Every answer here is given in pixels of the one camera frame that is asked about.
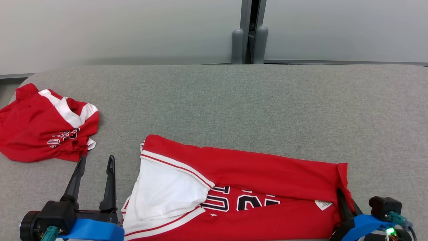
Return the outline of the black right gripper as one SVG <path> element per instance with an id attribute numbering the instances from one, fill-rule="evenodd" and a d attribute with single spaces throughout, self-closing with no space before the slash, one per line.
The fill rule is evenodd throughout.
<path id="1" fill-rule="evenodd" d="M 363 212 L 353 202 L 351 210 L 340 188 L 336 190 L 341 226 L 333 232 L 330 241 L 416 241 L 416 235 L 409 229 L 398 228 L 398 224 L 384 222 L 378 219 L 352 219 Z"/>

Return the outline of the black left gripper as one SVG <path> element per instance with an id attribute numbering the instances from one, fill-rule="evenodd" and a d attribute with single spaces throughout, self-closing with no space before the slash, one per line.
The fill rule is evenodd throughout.
<path id="1" fill-rule="evenodd" d="M 68 201 L 73 204 L 75 210 L 79 209 L 78 195 L 81 184 L 81 177 L 85 172 L 87 156 L 81 156 L 73 174 L 69 180 L 67 188 L 60 201 Z M 79 211 L 77 221 L 71 232 L 65 235 L 59 232 L 57 241 L 118 241 L 119 240 L 119 220 L 117 216 L 117 192 L 116 192 L 116 165 L 115 157 L 109 156 L 106 169 L 107 180 L 104 191 L 104 198 L 99 205 L 101 212 Z M 19 236 L 22 241 L 41 241 L 45 228 L 38 223 L 39 212 L 28 212 L 22 219 L 19 226 Z"/>

